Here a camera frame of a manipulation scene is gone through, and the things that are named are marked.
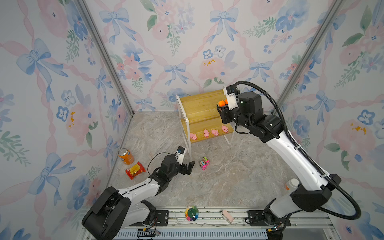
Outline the pink green toy car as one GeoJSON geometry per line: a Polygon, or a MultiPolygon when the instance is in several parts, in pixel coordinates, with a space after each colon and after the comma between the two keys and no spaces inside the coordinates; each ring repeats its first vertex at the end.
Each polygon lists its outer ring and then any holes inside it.
{"type": "Polygon", "coordinates": [[[203,157],[203,162],[205,163],[206,166],[210,164],[210,161],[208,160],[207,157],[203,157]]]}

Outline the pink pig toy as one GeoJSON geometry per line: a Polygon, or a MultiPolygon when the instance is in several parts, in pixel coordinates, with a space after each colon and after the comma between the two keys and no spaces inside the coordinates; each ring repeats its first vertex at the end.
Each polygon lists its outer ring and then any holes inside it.
{"type": "Polygon", "coordinates": [[[210,136],[210,133],[207,129],[204,129],[203,134],[205,138],[208,138],[210,136]]]}
{"type": "Polygon", "coordinates": [[[197,135],[194,134],[194,133],[190,133],[190,138],[191,138],[192,140],[194,140],[194,141],[198,139],[197,135]]]}
{"type": "Polygon", "coordinates": [[[211,129],[211,133],[212,133],[214,136],[218,136],[218,135],[219,135],[219,131],[218,131],[218,130],[215,130],[215,129],[211,129]]]}
{"type": "Polygon", "coordinates": [[[223,131],[224,133],[228,133],[228,132],[229,132],[228,127],[225,126],[225,125],[222,125],[221,129],[222,129],[222,131],[223,131]]]}

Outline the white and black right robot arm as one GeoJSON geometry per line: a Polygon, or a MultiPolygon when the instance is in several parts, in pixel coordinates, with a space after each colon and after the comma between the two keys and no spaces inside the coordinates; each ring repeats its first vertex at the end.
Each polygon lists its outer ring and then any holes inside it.
{"type": "Polygon", "coordinates": [[[285,133],[282,120],[275,115],[265,115],[262,98],[254,92],[235,95],[223,90],[226,100],[219,101],[217,110],[224,124],[235,123],[246,128],[277,152],[299,179],[298,187],[284,196],[272,200],[262,213],[262,221],[277,226],[298,211],[314,212],[328,202],[334,187],[303,156],[291,134],[285,133]]]}

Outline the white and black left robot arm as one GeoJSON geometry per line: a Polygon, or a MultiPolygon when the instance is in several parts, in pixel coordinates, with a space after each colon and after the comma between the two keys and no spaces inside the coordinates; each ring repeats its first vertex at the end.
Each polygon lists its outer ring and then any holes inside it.
{"type": "Polygon", "coordinates": [[[165,156],[159,168],[134,186],[106,188],[82,219],[82,226],[97,240],[112,240],[118,232],[133,224],[155,223],[156,207],[147,198],[162,193],[178,174],[190,175],[195,161],[183,163],[184,154],[165,156]]]}

